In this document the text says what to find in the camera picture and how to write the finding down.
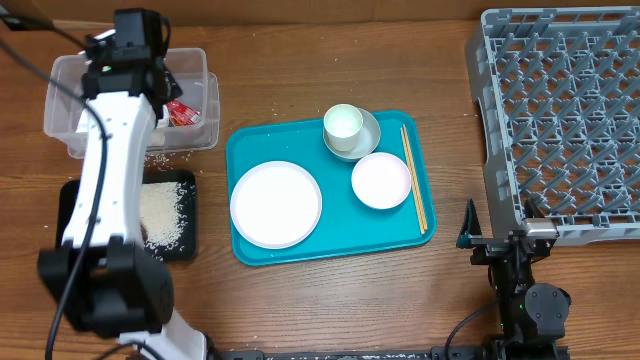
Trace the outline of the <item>grey dishwasher rack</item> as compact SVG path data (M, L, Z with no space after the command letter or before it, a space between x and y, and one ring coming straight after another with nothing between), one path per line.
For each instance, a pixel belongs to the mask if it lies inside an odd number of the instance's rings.
M639 236L639 10L484 11L465 47L493 233L534 204L562 246Z

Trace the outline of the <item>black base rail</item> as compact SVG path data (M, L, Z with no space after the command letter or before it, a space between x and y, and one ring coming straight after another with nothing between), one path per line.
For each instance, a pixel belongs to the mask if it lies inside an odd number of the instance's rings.
M481 350L481 347L455 346L449 349L449 359L571 359L568 348L560 347L557 356L550 354L516 355L496 357ZM432 347L430 350L410 351L357 351L357 352L297 352L297 353L264 353L259 350L219 352L214 359L224 360L444 360L444 347Z

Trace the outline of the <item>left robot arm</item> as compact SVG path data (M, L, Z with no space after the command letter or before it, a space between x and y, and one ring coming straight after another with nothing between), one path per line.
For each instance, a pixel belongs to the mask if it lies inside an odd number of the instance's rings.
M167 36L88 37L82 77L87 148L76 203L61 245L37 271L56 300L45 356L61 320L116 338L155 359L213 359L209 338L174 308L167 267L144 251L140 192L146 148L163 105L179 86L164 64Z

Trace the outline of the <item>clear plastic bin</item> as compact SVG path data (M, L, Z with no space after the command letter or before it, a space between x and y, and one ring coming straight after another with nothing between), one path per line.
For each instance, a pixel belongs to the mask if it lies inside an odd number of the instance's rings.
M147 147L149 153L205 150L215 147L219 138L220 101L215 74L207 67L206 54L201 48L171 48L165 64L183 90L178 101L200 113L199 125L164 128L165 144ZM68 154L76 159L84 157L86 134L76 133L83 107L50 85L44 110L44 133L67 145Z

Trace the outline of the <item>scattered rice on table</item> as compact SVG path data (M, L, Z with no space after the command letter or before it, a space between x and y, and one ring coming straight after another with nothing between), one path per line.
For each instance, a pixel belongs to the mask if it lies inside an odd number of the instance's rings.
M177 170L189 161L191 155L191 152L149 153L145 155L144 166L148 170Z

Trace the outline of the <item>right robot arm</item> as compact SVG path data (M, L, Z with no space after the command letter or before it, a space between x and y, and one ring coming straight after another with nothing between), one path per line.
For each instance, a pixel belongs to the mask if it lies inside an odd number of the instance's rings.
M470 249L470 263L485 266L496 300L462 320L449 334L444 357L451 359L455 335L473 319L496 308L502 332L485 337L474 349L463 350L463 359L568 359L568 349L557 341L565 336L565 322L572 303L563 289L535 281L532 264L550 256L559 236L553 222L533 205L532 215L505 238L482 235L474 202L469 200L456 241Z

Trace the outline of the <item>small white plate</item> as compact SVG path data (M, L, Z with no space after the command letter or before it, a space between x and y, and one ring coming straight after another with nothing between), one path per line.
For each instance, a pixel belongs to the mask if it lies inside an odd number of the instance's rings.
M366 206L387 210L400 205L411 191L407 165L399 157L384 152L369 154L353 168L351 185Z

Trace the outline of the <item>large white plate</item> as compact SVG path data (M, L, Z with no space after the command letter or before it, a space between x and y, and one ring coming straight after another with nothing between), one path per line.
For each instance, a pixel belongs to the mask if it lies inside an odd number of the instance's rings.
M238 180L230 199L231 220L249 243L271 250L292 247L316 228L322 214L318 183L286 161L254 166Z

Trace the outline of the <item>white rice pile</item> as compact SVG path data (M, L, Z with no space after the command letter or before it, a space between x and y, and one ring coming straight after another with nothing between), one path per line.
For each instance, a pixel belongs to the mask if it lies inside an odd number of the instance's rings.
M180 182L143 184L140 217L144 247L162 261L176 259L186 248L189 220L183 198L187 190Z

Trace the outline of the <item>grey shallow bowl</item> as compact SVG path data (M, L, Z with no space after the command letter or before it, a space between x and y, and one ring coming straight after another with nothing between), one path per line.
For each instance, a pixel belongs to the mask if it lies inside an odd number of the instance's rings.
M364 123L357 137L356 146L350 151L334 150L328 143L323 127L323 139L326 147L339 159L347 162L356 162L371 154L378 146L381 138L380 125L376 118L368 111L358 108L363 115Z

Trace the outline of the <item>teal serving tray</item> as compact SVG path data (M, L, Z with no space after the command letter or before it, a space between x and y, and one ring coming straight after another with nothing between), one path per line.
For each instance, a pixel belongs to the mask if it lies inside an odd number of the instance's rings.
M235 256L249 266L267 266L321 258L358 255L421 246L437 229L435 207L414 120L398 110L375 112L381 128L378 152L405 158L401 129L407 130L424 204L427 229L419 230L414 198L389 210L374 210L357 199L352 186L354 165L327 148L320 118L246 127L226 143L228 191L242 175L268 161L287 161L307 170L319 185L322 213L314 231L301 243L282 250L251 244L235 227L231 244Z

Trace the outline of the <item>black plastic tray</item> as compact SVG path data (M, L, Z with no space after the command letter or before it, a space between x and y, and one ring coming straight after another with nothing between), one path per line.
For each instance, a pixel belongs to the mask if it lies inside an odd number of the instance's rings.
M140 214L148 254L163 262L184 262L196 257L197 189L192 172L145 173Z

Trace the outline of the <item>red snack wrapper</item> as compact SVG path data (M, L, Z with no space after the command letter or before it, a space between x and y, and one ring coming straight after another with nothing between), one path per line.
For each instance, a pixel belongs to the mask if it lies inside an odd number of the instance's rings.
M173 127L195 126L202 121L199 112L178 100L172 100L166 104L166 107Z

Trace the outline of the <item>white napkin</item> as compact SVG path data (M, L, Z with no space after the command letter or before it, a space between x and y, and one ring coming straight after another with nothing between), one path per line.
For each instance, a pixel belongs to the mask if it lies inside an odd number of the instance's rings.
M86 133L87 124L90 122L90 115L87 110L83 110L80 115L76 127L76 133ZM149 147L163 146L165 144L165 131L164 128L168 128L170 123L170 113L167 106L163 107L163 117L158 121L156 129L151 136L151 142Z

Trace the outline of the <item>white paper cup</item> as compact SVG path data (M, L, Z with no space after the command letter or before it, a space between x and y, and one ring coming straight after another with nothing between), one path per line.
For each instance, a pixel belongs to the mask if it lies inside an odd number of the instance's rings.
M352 150L364 123L358 108L349 104L337 104L329 108L323 118L325 135L329 145L337 151Z

